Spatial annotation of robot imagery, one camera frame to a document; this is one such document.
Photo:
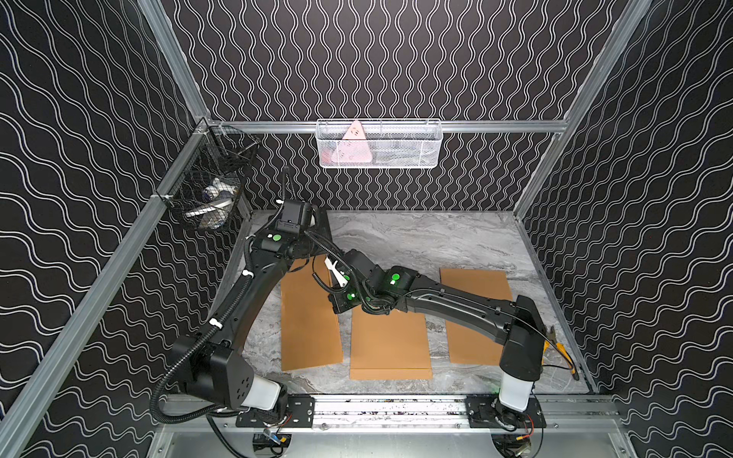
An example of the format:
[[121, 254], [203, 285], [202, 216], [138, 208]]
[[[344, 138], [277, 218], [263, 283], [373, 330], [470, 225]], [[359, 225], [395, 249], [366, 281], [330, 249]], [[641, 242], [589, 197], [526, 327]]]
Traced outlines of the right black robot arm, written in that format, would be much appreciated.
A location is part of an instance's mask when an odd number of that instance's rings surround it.
[[325, 266], [334, 285], [317, 282], [328, 292], [336, 314], [355, 307], [373, 316], [393, 311], [422, 313], [459, 324], [502, 345], [498, 402], [516, 412], [527, 410], [534, 384], [542, 374], [547, 342], [546, 326], [532, 299], [485, 298], [435, 282], [404, 266], [384, 270], [354, 249], [329, 253]]

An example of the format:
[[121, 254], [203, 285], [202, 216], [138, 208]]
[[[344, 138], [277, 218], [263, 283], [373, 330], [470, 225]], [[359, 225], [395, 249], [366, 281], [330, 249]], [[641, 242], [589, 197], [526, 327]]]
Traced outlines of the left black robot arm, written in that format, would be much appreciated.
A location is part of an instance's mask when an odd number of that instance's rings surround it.
[[[149, 410], [161, 424], [181, 424], [229, 410], [257, 410], [267, 424], [286, 417], [286, 388], [258, 376], [242, 351], [250, 329], [272, 290], [299, 260], [326, 254], [331, 243], [328, 213], [295, 194], [292, 173], [281, 175], [281, 203], [276, 213], [244, 246], [245, 266], [208, 322], [182, 336], [169, 355], [167, 372], [153, 390]], [[206, 406], [185, 414], [163, 410], [166, 387], [177, 383]]]

